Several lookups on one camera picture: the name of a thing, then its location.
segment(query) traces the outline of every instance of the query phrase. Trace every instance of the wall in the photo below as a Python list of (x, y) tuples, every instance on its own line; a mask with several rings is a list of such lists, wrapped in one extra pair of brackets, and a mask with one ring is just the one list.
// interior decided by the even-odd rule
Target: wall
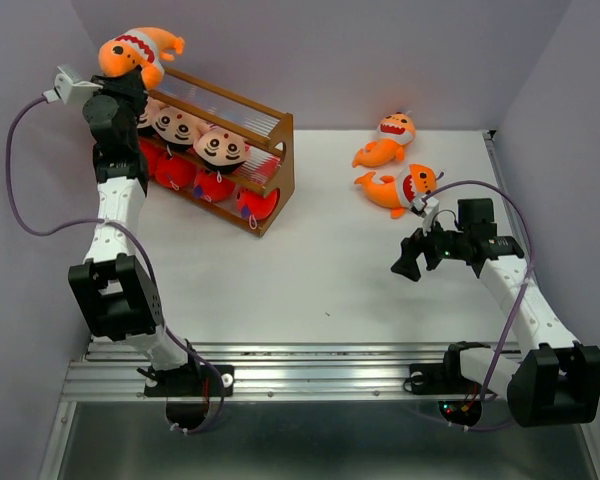
[(573, 1), (496, 146), (529, 218), (543, 291), (600, 346), (600, 0)]
[[(95, 71), (93, 46), (69, 2), (0, 0), (0, 479), (36, 478), (67, 363), (87, 331), (67, 284), (89, 227), (37, 239), (23, 233), (4, 189), (11, 119), (52, 86), (55, 66)], [(22, 213), (38, 228), (97, 211), (90, 135), (79, 111), (39, 106), (16, 132), (14, 176)]]
[(169, 28), (188, 42), (177, 68), (327, 129), (375, 128), (400, 107), (419, 127), (498, 125), (569, 4), (72, 2), (97, 45), (133, 26)]

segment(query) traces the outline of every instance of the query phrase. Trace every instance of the plush face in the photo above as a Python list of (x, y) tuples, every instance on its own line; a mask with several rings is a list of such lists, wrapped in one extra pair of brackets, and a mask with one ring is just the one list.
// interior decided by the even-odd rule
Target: plush face
[(120, 77), (143, 65), (144, 61), (144, 57), (131, 45), (117, 40), (102, 45), (98, 53), (100, 69), (107, 77)]
[(231, 173), (249, 160), (244, 139), (222, 128), (214, 128), (196, 143), (196, 153), (209, 170)]
[(147, 106), (144, 108), (144, 112), (138, 119), (138, 134), (143, 137), (150, 137), (156, 131), (153, 128), (153, 121), (160, 110), (165, 108), (166, 105), (155, 98), (149, 97), (147, 100)]
[(378, 125), (378, 137), (390, 138), (400, 145), (411, 143), (416, 136), (416, 126), (404, 113), (394, 113), (385, 117)]
[(416, 192), (426, 193), (428, 195), (438, 188), (436, 174), (429, 167), (425, 167), (424, 165), (411, 165), (409, 171)]
[(200, 138), (201, 131), (206, 130), (202, 120), (173, 107), (160, 110), (152, 125), (172, 149), (180, 152), (191, 148)]

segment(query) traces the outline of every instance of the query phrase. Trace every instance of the white table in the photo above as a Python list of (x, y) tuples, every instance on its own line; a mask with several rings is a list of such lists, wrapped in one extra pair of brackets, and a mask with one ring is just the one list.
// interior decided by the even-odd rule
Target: white table
[[(400, 241), (420, 221), (411, 213), (391, 219), (353, 185), (368, 169), (351, 168), (351, 160), (371, 137), (296, 132), (296, 191), (261, 239), (151, 188), (139, 236), (171, 328), (194, 343), (496, 341), (502, 313), (463, 263), (422, 269), (418, 283), (390, 272)], [(478, 131), (420, 131), (407, 160), (444, 169), (441, 184), (495, 184)], [(489, 190), (461, 187), (439, 199), (455, 210), (458, 198), (471, 197), (494, 198), (499, 232), (511, 232), (502, 201)], [(451, 228), (450, 214), (439, 218)]]

